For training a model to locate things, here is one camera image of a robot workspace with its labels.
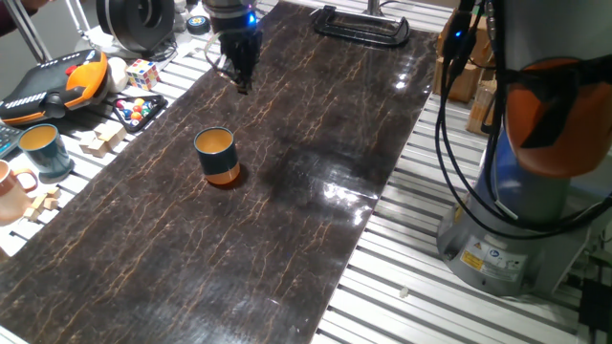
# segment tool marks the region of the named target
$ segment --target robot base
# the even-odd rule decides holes
[[[477,209],[480,204],[473,200],[468,207],[475,213],[486,211]],[[487,220],[496,223],[492,217]],[[506,233],[528,233],[497,223]],[[509,240],[491,235],[456,205],[441,223],[437,246],[450,270],[474,288],[496,296],[553,293],[581,254],[589,232],[586,227],[545,239]]]

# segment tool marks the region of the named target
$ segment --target pink mug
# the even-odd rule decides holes
[[[17,176],[27,173],[34,178],[32,187],[24,188]],[[0,226],[9,224],[26,212],[32,205],[32,200],[28,197],[28,192],[38,187],[38,179],[29,168],[20,168],[12,171],[9,163],[0,161]]]

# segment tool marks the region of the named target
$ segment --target metal pole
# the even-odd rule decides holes
[[[12,21],[17,26],[21,36],[26,41],[28,48],[34,55],[36,61],[41,64],[53,60],[51,54],[45,47],[45,44],[40,39],[36,28],[34,27],[30,16],[18,0],[4,0],[7,5],[7,11],[11,15]]]

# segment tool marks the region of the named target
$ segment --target cup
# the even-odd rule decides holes
[[[51,124],[38,124],[26,130],[19,138],[19,148],[38,168],[42,182],[63,179],[75,166],[57,128]]]
[[[193,141],[207,180],[215,184],[232,182],[240,174],[233,133],[223,127],[208,128]]]
[[[23,173],[34,178],[32,187],[24,188],[17,180],[17,176]],[[23,216],[26,209],[32,205],[27,192],[35,190],[37,186],[38,179],[32,170],[21,168],[12,171],[8,162],[0,161],[0,225],[11,223]]]

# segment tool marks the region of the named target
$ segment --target marble pattern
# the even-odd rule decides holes
[[[30,343],[307,343],[423,107],[436,35],[394,50],[280,3],[255,90],[203,76],[8,262],[0,324]],[[203,128],[243,172],[208,184]]]

